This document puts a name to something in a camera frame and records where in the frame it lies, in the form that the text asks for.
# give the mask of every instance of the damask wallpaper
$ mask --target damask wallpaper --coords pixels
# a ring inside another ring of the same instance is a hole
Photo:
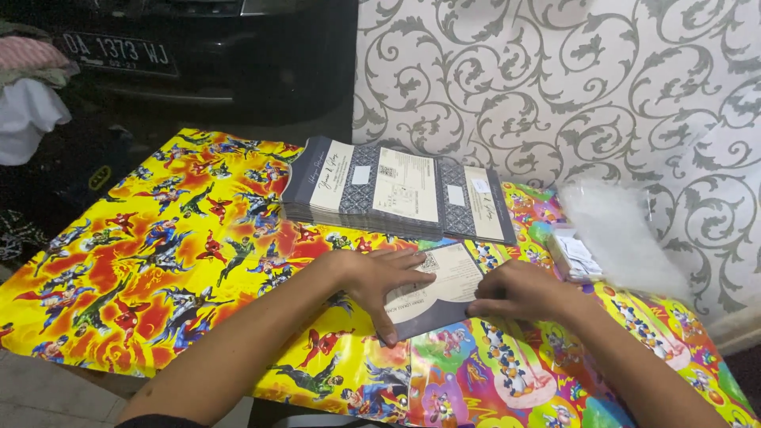
[[[356,68],[355,144],[648,187],[709,330],[759,311],[759,0],[360,0]]]

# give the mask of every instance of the car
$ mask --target car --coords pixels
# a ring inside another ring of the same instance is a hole
[[[13,0],[111,93],[150,101],[321,110],[352,93],[357,2]]]

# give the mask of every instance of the license plate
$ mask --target license plate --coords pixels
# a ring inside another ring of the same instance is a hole
[[[67,31],[62,45],[81,65],[99,69],[177,76],[177,67],[163,43]]]

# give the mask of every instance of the hand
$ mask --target hand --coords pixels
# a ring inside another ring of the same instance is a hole
[[[425,254],[415,254],[412,248],[376,250],[367,254],[331,251],[329,254],[329,257],[339,257],[337,266],[345,269],[339,286],[370,315],[386,344],[394,346],[398,339],[396,328],[384,308],[386,294],[401,286],[432,283],[436,279],[433,273],[412,269],[425,261]]]
[[[512,259],[483,277],[477,300],[467,312],[472,317],[560,321],[579,297],[585,296],[572,284],[560,282],[535,264]]]

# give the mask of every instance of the cartoon wrapping paper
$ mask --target cartoon wrapping paper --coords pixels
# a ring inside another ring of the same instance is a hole
[[[287,163],[299,151],[183,129],[0,286],[0,347],[153,376],[324,251],[436,245],[280,219]],[[554,193],[503,190],[518,245],[466,246],[484,272],[509,258],[552,271],[541,243],[549,224],[564,221]],[[603,283],[584,291],[729,423],[759,426],[683,305]],[[290,338],[253,395],[420,426],[633,426],[578,339],[557,324],[474,318],[388,349],[342,295]]]

